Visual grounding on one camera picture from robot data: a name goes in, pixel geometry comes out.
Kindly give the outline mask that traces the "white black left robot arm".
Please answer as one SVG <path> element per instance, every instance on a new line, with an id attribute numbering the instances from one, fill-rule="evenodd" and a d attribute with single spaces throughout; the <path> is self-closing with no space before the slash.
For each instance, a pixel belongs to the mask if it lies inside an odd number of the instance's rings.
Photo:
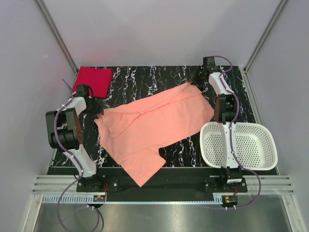
<path id="1" fill-rule="evenodd" d="M 78 171 L 78 180 L 87 181 L 93 191 L 100 191 L 104 187 L 104 179 L 84 148 L 79 115 L 97 109 L 100 107 L 92 97 L 70 97 L 59 109 L 45 114 L 50 147 L 61 150 L 71 160 Z"/>

